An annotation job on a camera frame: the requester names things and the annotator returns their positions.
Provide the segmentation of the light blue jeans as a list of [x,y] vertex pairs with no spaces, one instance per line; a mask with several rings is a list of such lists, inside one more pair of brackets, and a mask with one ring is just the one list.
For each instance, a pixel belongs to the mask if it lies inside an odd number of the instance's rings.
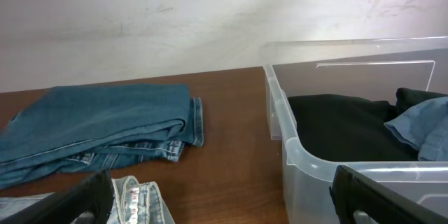
[[[107,224],[175,224],[156,182],[136,177],[112,178],[114,200]],[[30,207],[53,192],[24,197],[1,197],[1,221]]]

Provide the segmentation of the small dark garment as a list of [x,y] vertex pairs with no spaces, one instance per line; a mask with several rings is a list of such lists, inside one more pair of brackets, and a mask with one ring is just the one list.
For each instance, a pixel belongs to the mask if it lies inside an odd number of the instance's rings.
[[397,98],[396,107],[398,110],[398,115],[406,112],[407,109],[420,104],[429,99],[446,97],[446,94],[427,92],[420,90],[412,90],[409,88],[401,87],[398,88],[395,94]]

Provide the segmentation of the dark blue jeans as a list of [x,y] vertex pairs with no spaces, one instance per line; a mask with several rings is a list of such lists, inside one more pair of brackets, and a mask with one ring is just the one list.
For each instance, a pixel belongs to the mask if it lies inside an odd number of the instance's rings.
[[204,143],[203,108],[187,85],[50,89],[1,132],[1,187],[55,173],[98,172],[179,160]]

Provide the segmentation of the clear plastic storage bin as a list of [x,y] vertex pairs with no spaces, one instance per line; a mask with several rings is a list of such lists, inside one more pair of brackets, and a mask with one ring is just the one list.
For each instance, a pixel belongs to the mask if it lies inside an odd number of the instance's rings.
[[290,96],[334,94],[396,100],[398,88],[447,92],[447,38],[270,42],[260,50],[270,136],[282,142],[290,223],[336,223],[329,189],[337,164],[308,153]]

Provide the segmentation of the large black garment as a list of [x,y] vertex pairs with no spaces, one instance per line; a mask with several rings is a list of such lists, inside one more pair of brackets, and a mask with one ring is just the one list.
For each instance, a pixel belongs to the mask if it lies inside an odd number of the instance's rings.
[[332,162],[416,161],[418,152],[384,126],[398,115],[388,101],[336,94],[289,97],[303,148]]

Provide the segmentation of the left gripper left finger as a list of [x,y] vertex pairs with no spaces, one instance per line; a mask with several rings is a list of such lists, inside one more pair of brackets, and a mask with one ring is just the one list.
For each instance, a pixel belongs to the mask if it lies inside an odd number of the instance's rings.
[[103,170],[76,187],[53,193],[3,219],[3,224],[104,224],[114,200],[110,174]]

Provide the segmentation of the blue shirt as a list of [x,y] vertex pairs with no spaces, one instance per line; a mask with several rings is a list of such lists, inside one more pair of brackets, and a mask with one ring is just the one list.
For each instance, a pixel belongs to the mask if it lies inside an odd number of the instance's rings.
[[419,161],[447,161],[447,97],[412,106],[384,126],[399,142],[416,150]]

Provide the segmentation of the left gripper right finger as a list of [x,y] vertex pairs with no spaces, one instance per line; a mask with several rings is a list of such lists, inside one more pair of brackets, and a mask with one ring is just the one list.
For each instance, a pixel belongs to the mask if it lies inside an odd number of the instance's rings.
[[447,218],[340,165],[329,187],[340,224],[447,224]]

